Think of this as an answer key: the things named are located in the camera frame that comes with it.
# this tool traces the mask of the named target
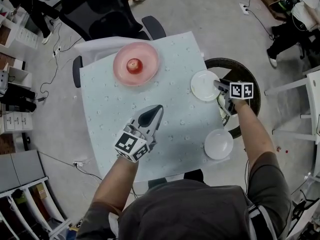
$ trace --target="table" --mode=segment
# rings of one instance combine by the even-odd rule
[[[193,34],[168,36],[150,44],[159,54],[160,66],[145,85],[128,87],[115,80],[115,54],[80,69],[84,112],[101,176],[117,159],[112,147],[116,134],[135,111],[155,104],[164,107],[157,145],[139,160],[136,182],[224,161],[212,160],[204,152],[206,136],[223,129],[223,123],[217,101],[200,101],[190,90],[192,76],[207,69]]]
[[[307,141],[314,141],[316,145],[320,142],[320,129],[318,128],[318,120],[320,115],[320,70],[308,73],[306,78],[301,80],[285,84],[276,88],[268,89],[264,92],[267,95],[274,95],[282,91],[286,91],[292,88],[305,86],[308,94],[310,104],[310,114],[300,115],[301,119],[311,119],[311,134],[302,134],[292,131],[275,129],[272,131],[273,135],[286,136],[290,138],[297,138]],[[320,172],[320,150],[317,149],[316,161],[313,175],[316,176]]]

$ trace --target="cardboard box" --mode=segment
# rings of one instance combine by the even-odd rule
[[[42,183],[39,183],[35,187],[40,196],[40,199],[45,199],[47,197],[47,193],[45,191],[44,185]]]

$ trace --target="gray concrete floor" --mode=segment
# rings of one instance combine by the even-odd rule
[[[304,88],[265,97],[263,91],[302,78],[303,62],[299,59],[299,48],[294,46],[278,56],[278,69],[268,61],[266,49],[272,41],[258,20],[252,15],[243,15],[239,3],[249,0],[147,0],[132,6],[137,20],[152,15],[162,24],[167,36],[192,31],[205,58],[225,57],[245,65],[256,77],[261,91],[259,119],[267,131],[287,123],[290,130],[308,132],[308,120],[298,118],[308,109],[308,97]],[[250,9],[266,28],[278,25],[260,0],[251,0]],[[53,46],[58,40],[58,28],[48,44],[41,45],[38,53],[26,61],[26,70],[33,73],[33,89],[38,97],[43,82],[50,81],[55,74],[56,61],[52,57]],[[62,24],[60,39],[56,45],[66,49],[79,35]],[[99,175],[91,146],[81,90],[76,89],[72,77],[72,59],[78,54],[70,49],[59,55],[59,69],[51,85],[43,86],[49,91],[45,102],[38,103],[33,114],[31,141],[35,148],[66,163],[87,159],[83,169]],[[277,154],[279,164],[291,190],[297,188],[311,170],[314,143],[311,141],[274,138],[274,145],[281,146]],[[75,168],[40,155],[46,175],[55,197],[64,213],[73,222],[86,212],[95,193],[97,182]],[[246,153],[242,138],[237,138],[229,161],[205,168],[204,181],[211,186],[240,185],[245,188]],[[134,185],[137,194],[147,189],[147,183]]]

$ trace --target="light blue tablecloth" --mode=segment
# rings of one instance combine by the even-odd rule
[[[127,87],[113,75],[115,54],[80,69],[83,105],[92,147],[101,176],[117,159],[112,145],[135,111],[161,104],[164,115],[156,132],[157,145],[139,162],[136,182],[193,171],[221,162],[204,152],[206,136],[223,128],[217,101],[205,103],[190,90],[192,76],[206,65],[192,32],[150,44],[160,66],[145,85]]]

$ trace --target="red fruit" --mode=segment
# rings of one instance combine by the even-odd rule
[[[131,74],[139,74],[143,69],[143,64],[140,59],[138,58],[132,58],[128,61],[126,64],[126,69]]]

